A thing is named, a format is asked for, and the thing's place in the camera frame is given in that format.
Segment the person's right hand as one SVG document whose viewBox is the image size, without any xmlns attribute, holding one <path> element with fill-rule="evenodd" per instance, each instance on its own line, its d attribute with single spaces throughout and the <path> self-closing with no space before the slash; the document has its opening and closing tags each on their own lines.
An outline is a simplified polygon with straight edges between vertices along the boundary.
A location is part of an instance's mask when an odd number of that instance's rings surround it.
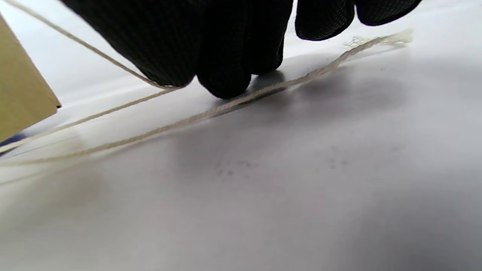
<svg viewBox="0 0 482 271">
<path fill-rule="evenodd" d="M 292 0 L 64 0 L 120 55 L 162 86 L 194 77 L 212 95 L 246 92 L 276 70 Z"/>
</svg>

